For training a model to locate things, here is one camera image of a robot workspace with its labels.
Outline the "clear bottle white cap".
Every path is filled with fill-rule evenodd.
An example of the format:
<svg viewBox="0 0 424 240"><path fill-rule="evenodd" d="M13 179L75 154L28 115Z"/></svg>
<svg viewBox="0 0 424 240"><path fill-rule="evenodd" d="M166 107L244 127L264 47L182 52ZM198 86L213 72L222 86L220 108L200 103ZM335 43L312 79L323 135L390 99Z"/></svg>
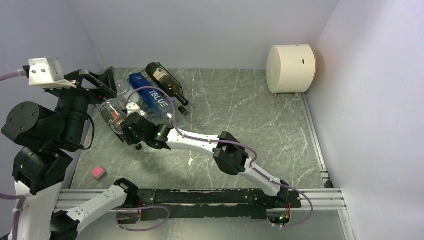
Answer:
<svg viewBox="0 0 424 240"><path fill-rule="evenodd" d="M148 117L148 114L143 110L142 104L143 100L138 93L133 94L130 97L130 94L135 90L127 80L118 79L115 81L116 90L117 90L117 99L121 101L122 105L126 107L128 103L136 103L141 108L141 116L144 118Z"/></svg>

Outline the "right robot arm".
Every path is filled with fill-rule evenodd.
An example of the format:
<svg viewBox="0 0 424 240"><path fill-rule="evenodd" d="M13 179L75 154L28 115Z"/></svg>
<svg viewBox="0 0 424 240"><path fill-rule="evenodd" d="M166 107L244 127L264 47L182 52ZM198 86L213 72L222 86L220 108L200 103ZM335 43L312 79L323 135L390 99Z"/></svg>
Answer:
<svg viewBox="0 0 424 240"><path fill-rule="evenodd" d="M250 156L249 148L231 133L207 135L181 130L177 125L150 122L132 113L120 124L123 140L128 145L145 143L157 150L188 150L212 157L219 170L230 176L242 176L268 196L260 200L264 208L282 207L289 200L289 185L256 164L257 155Z"/></svg>

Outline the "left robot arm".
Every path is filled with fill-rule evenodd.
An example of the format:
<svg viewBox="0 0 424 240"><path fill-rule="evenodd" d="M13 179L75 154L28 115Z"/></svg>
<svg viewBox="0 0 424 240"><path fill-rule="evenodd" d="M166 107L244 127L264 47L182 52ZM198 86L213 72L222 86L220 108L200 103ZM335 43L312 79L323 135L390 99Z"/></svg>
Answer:
<svg viewBox="0 0 424 240"><path fill-rule="evenodd" d="M16 195L13 224L6 240L74 240L88 225L116 208L132 208L138 188L125 178L93 199L69 210L56 210L69 165L70 153L83 150L82 136L90 105L117 96L115 70L99 73L76 70L62 74L52 67L26 66L29 84L58 98L54 110L35 102L16 105L1 133L22 147L13 162Z"/></svg>

